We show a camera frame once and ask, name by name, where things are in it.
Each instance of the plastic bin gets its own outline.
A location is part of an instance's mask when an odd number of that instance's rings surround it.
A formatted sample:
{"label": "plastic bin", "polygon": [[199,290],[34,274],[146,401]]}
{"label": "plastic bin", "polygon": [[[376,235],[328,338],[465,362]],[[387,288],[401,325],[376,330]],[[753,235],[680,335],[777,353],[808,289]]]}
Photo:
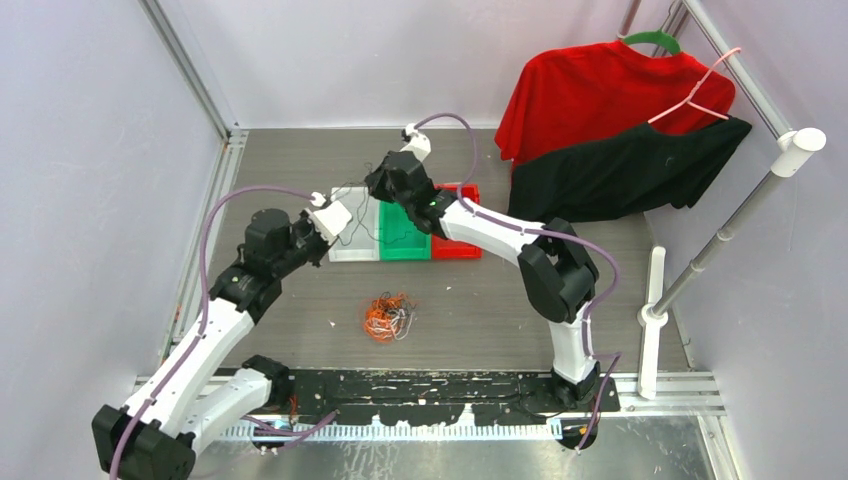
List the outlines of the plastic bin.
{"label": "plastic bin", "polygon": [[[456,191],[459,185],[436,185],[436,188]],[[462,188],[462,196],[468,198],[474,203],[480,203],[480,190],[477,185],[469,184]],[[453,240],[443,240],[439,237],[433,237],[432,257],[438,260],[450,259],[474,259],[483,257],[483,249],[469,245],[463,242],[455,242]]]}
{"label": "plastic bin", "polygon": [[403,207],[380,202],[380,260],[429,260],[430,235],[415,228]]}
{"label": "plastic bin", "polygon": [[379,232],[377,221],[380,216],[380,201],[369,198],[366,187],[334,188],[330,198],[341,202],[353,215],[339,239],[330,248],[331,262],[373,262],[380,260],[377,245]]}

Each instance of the red shirt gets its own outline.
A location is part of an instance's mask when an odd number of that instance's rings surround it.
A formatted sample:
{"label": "red shirt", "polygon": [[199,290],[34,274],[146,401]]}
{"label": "red shirt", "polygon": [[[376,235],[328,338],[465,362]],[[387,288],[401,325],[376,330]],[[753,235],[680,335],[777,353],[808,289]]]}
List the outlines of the red shirt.
{"label": "red shirt", "polygon": [[[680,103],[707,72],[691,55],[653,58],[622,42],[544,52],[524,66],[495,134],[513,166],[578,143],[615,136]],[[713,72],[692,101],[727,113],[736,89]],[[716,117],[684,105],[655,129],[683,134]]]}

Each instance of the pink hanger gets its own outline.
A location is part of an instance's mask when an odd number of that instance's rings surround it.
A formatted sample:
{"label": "pink hanger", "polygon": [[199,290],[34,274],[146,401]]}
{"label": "pink hanger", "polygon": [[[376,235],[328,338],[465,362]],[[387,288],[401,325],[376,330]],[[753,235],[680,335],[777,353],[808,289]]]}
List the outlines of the pink hanger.
{"label": "pink hanger", "polygon": [[688,95],[686,98],[684,98],[682,102],[680,102],[680,103],[678,103],[677,105],[675,105],[675,106],[673,106],[673,107],[669,108],[668,110],[666,110],[666,111],[664,111],[663,113],[661,113],[661,114],[657,115],[656,117],[654,117],[654,118],[652,118],[652,119],[648,120],[648,123],[654,123],[654,122],[656,122],[657,120],[659,120],[659,119],[663,118],[664,116],[668,115],[669,113],[671,113],[671,112],[673,112],[673,111],[677,110],[678,108],[680,108],[680,107],[682,107],[683,105],[686,105],[686,104],[689,104],[689,105],[690,105],[690,106],[692,106],[693,108],[697,108],[698,110],[700,110],[700,111],[702,111],[702,112],[704,112],[704,113],[709,113],[710,115],[715,115],[716,117],[718,117],[718,118],[720,118],[720,119],[722,119],[722,120],[727,120],[727,115],[722,115],[722,114],[720,114],[720,113],[718,113],[718,112],[714,112],[714,111],[712,111],[712,110],[710,110],[710,109],[708,109],[708,108],[704,108],[704,107],[702,107],[702,106],[700,106],[700,105],[696,105],[696,104],[692,103],[692,98],[695,96],[695,92],[697,92],[697,91],[698,91],[698,89],[699,89],[699,88],[701,88],[701,85],[703,85],[703,84],[704,84],[704,81],[706,81],[706,80],[707,80],[707,77],[709,77],[709,76],[710,76],[710,74],[711,74],[711,73],[713,73],[713,71],[715,70],[715,68],[716,68],[717,66],[719,66],[719,64],[721,64],[721,62],[725,61],[725,60],[726,60],[729,56],[731,56],[731,55],[733,55],[733,54],[735,54],[735,53],[739,53],[739,52],[741,52],[741,51],[742,51],[742,49],[741,49],[741,48],[736,47],[736,48],[734,48],[734,49],[730,50],[729,52],[725,53],[724,55],[722,55],[722,56],[721,56],[721,58],[719,58],[718,60],[716,60],[716,63],[714,63],[714,64],[713,64],[713,66],[712,66],[712,67],[710,67],[710,69],[709,69],[709,70],[707,70],[707,73],[705,73],[705,74],[704,74],[704,76],[703,76],[703,77],[701,77],[701,79],[700,79],[700,80],[698,80],[698,83],[696,83],[696,84],[695,84],[695,88],[693,88],[693,89],[692,89],[692,91],[691,91],[691,92],[689,92],[689,95]]}

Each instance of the clothes hanger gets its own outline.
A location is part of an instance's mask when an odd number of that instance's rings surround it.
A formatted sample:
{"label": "clothes hanger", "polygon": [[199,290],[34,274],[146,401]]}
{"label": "clothes hanger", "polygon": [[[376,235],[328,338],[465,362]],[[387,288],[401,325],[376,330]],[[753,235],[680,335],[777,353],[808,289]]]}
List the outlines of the clothes hanger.
{"label": "clothes hanger", "polygon": [[677,55],[682,51],[676,38],[659,30],[655,32],[634,33],[633,35],[628,35],[622,38],[621,41],[625,45],[636,45],[637,43],[651,43],[659,45],[672,55]]}
{"label": "clothes hanger", "polygon": [[698,109],[698,110],[700,110],[700,111],[704,112],[704,113],[709,113],[710,115],[716,116],[716,117],[718,117],[718,118],[720,118],[720,119],[722,119],[722,120],[727,120],[727,118],[728,118],[728,117],[727,117],[727,115],[723,115],[723,114],[721,114],[721,113],[714,112],[714,111],[712,111],[712,110],[710,110],[710,109],[708,109],[708,108],[704,108],[704,107],[702,107],[702,106],[700,106],[700,105],[697,105],[697,104],[695,104],[695,103],[692,103],[692,98],[695,96],[695,92],[697,92],[697,91],[698,91],[698,89],[699,89],[699,88],[701,88],[701,85],[703,85],[703,84],[704,84],[704,81],[706,81],[706,80],[707,80],[707,77],[709,77],[709,76],[710,76],[710,74],[711,74],[711,73],[713,73],[713,71],[715,70],[715,68],[716,68],[717,66],[719,66],[719,65],[720,65],[723,61],[725,61],[725,60],[726,60],[728,57],[730,57],[731,55],[736,54],[736,53],[739,53],[739,52],[741,52],[741,51],[742,51],[742,49],[741,49],[741,48],[736,47],[736,48],[734,48],[734,49],[730,50],[729,52],[725,53],[724,55],[722,55],[722,56],[721,56],[721,58],[719,58],[718,60],[716,60],[716,62],[713,64],[713,66],[712,66],[712,67],[710,67],[710,69],[709,69],[709,70],[707,70],[707,73],[705,73],[705,74],[704,74],[704,76],[703,76],[703,77],[701,77],[701,79],[700,79],[700,80],[698,80],[698,83],[696,83],[696,84],[695,84],[695,88],[693,88],[693,89],[692,89],[692,91],[691,91],[691,92],[689,92],[689,95],[687,95],[687,96],[686,96],[686,98],[684,98],[682,102],[680,102],[680,103],[678,103],[677,105],[675,105],[675,106],[673,106],[673,107],[669,108],[668,110],[666,110],[666,111],[664,111],[663,113],[661,113],[661,114],[657,115],[656,117],[654,117],[654,118],[652,118],[652,119],[648,120],[648,123],[654,123],[654,122],[656,122],[657,120],[659,120],[659,119],[663,118],[664,116],[668,115],[669,113],[671,113],[671,112],[673,112],[673,111],[677,110],[678,108],[682,107],[683,105],[687,105],[687,104],[688,104],[689,106],[693,107],[693,108],[696,108],[696,109]]}

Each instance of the black shirt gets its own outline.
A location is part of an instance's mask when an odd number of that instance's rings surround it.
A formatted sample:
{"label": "black shirt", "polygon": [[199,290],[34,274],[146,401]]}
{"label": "black shirt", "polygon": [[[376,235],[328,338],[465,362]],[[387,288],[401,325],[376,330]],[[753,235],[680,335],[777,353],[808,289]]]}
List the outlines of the black shirt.
{"label": "black shirt", "polygon": [[734,117],[684,135],[644,123],[547,153],[515,168],[508,214],[590,222],[667,203],[691,208],[750,131],[751,124]]}

